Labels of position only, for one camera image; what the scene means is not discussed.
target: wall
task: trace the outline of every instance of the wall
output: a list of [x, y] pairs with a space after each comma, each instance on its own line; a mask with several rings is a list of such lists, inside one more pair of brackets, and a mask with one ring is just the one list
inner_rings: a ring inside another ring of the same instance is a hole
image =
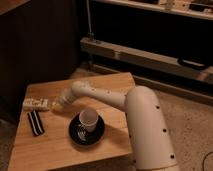
[[18, 119], [28, 84], [68, 78], [78, 42], [75, 1], [31, 0], [1, 15], [0, 118]]

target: floor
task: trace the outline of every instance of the floor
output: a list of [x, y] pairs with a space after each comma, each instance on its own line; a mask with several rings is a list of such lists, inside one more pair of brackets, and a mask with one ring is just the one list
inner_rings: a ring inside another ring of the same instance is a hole
[[[71, 78], [97, 73], [78, 68]], [[154, 90], [159, 98], [182, 171], [201, 171], [204, 156], [213, 151], [213, 106], [200, 104]], [[6, 171], [16, 127], [0, 120], [0, 171]], [[131, 156], [96, 161], [60, 170], [131, 171]], [[205, 171], [213, 169], [213, 154], [205, 160]]]

